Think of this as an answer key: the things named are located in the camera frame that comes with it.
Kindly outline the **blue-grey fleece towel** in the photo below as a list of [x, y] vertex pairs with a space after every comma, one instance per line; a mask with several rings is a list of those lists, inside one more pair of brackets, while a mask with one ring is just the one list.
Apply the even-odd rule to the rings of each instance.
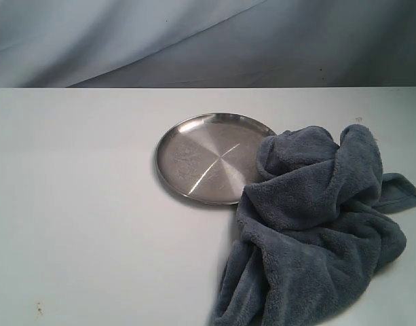
[[406, 236], [390, 218], [416, 207], [416, 187], [385, 173], [370, 130], [335, 142], [319, 126], [267, 137], [258, 183], [244, 188], [215, 325], [315, 325], [351, 306], [397, 259]]

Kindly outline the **round stainless steel plate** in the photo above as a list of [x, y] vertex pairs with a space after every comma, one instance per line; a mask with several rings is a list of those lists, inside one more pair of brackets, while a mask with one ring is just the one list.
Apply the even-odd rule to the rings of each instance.
[[162, 183], [197, 202], [232, 205], [245, 185], [259, 181], [257, 151], [275, 132], [235, 113], [207, 113], [171, 127], [155, 149]]

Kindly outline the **white backdrop cloth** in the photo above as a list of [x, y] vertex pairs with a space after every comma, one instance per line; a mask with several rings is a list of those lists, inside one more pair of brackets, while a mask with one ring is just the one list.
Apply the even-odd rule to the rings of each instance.
[[0, 87], [416, 86], [416, 1], [0, 1]]

